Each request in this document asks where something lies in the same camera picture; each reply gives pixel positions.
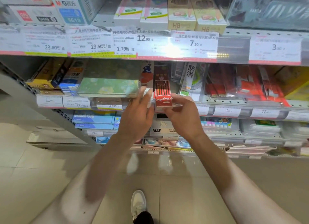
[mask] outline black pants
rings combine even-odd
[[[141,212],[135,219],[134,224],[154,224],[154,220],[149,212]]]

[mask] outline tiled floor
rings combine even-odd
[[[95,155],[27,145],[30,132],[0,124],[0,223],[29,223]],[[257,185],[302,223],[309,223],[309,160],[234,160]],[[134,190],[145,192],[156,223],[234,220],[197,157],[128,154],[93,224],[131,223]]]

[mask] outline shoe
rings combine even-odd
[[[146,211],[146,198],[141,190],[136,190],[134,191],[131,199],[131,213],[133,223],[137,216],[143,211]]]

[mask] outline forearm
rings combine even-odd
[[[299,223],[265,195],[206,135],[189,143],[238,224]]]
[[[134,142],[113,135],[33,223],[91,223],[122,158]]]

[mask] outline hand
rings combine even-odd
[[[138,96],[129,102],[120,119],[117,135],[131,141],[132,144],[147,133],[154,116],[154,106],[147,109],[153,90],[150,89],[143,97],[145,89],[145,86],[141,87]]]
[[[175,93],[172,93],[171,96],[173,103],[182,105],[181,107],[164,109],[164,113],[171,120],[176,132],[189,143],[196,137],[204,135],[198,109],[192,98]]]

